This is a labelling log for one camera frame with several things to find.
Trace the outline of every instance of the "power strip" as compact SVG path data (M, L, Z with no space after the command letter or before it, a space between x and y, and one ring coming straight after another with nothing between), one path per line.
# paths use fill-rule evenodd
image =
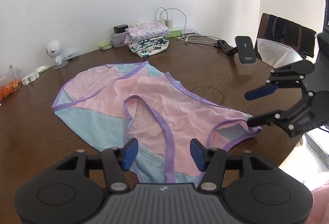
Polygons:
M29 83L35 81L39 78L38 71L33 72L32 74L29 74L28 76L22 78L23 85L28 85Z
M184 32L184 27L173 28L172 30L180 30L181 33L183 34L183 32ZM185 34L190 34L190 33L195 33L194 28L188 28L188 27L186 27L186 28L185 28Z

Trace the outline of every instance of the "plastic container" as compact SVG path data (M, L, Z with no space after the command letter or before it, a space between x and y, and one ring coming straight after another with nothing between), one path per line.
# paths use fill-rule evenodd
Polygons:
M3 77L0 77L0 101L19 89L21 85L22 78L19 69L12 67Z
M114 48L120 47L120 46L124 46L124 45L128 45L128 43L124 43L125 39L126 39L127 33L113 33L111 35L111 43L113 45Z

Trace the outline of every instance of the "blue gripper pad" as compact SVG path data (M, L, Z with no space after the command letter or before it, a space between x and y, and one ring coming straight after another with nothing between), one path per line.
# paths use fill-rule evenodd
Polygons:
M125 154L122 159L122 170L128 171L133 165L138 154L138 141L137 139L130 139L124 146Z
M198 143L201 145L201 147L203 147L199 141L191 140L190 153L198 170L204 172L207 169L207 164L205 162L205 156L202 148L198 145Z
M256 90L250 91L244 95L245 99L247 101L252 101L255 99L258 99L260 97L264 97L267 95L270 95L272 93L275 93L275 91L278 89L277 85L267 84L263 87L260 87Z

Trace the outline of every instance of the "pink blanket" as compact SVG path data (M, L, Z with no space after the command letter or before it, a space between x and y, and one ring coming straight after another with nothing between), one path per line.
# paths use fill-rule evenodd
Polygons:
M163 163L167 183L199 177L190 155L193 138L228 151L261 131L248 127L250 115L189 92L148 62L135 64L134 69L132 65L105 65L79 73L63 86L53 109L92 146L121 146L127 138L137 138L141 150L136 170L154 182L164 182Z
M312 191L314 204L306 224L329 223L329 181Z

